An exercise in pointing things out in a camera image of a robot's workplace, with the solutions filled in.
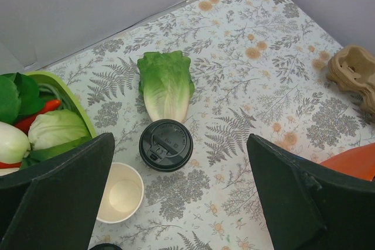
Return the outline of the orange paper bag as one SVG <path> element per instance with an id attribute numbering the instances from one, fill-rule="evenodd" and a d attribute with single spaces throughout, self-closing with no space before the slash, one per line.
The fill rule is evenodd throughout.
<path id="1" fill-rule="evenodd" d="M 370 143 L 335 155 L 320 165 L 358 179 L 372 181 L 374 163 L 375 148 L 374 143 Z"/>

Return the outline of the black plastic cup lid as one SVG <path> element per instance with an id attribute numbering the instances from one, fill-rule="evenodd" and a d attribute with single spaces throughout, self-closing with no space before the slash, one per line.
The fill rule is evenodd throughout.
<path id="1" fill-rule="evenodd" d="M 139 139 L 139 154 L 144 163 L 159 172 L 175 172 L 189 161 L 193 139 L 178 121 L 161 119 L 148 125 Z"/>

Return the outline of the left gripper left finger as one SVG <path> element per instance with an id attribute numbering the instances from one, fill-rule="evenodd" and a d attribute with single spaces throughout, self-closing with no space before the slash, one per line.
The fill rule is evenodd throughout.
<path id="1" fill-rule="evenodd" d="M 1 249 L 87 249 L 114 156 L 92 140 L 1 177 Z"/>

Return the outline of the brown cardboard cup carrier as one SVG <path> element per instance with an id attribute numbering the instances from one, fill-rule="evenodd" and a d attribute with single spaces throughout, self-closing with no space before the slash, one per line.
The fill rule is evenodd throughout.
<path id="1" fill-rule="evenodd" d="M 328 61 L 327 79 L 341 91 L 362 96 L 360 109 L 374 115 L 374 56 L 358 45 L 348 45 Z"/>

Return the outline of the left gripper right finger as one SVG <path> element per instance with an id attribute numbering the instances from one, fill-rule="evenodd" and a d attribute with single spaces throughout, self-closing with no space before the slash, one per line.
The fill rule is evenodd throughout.
<path id="1" fill-rule="evenodd" d="M 247 152 L 274 249 L 374 249 L 374 182 L 253 133 Z"/>

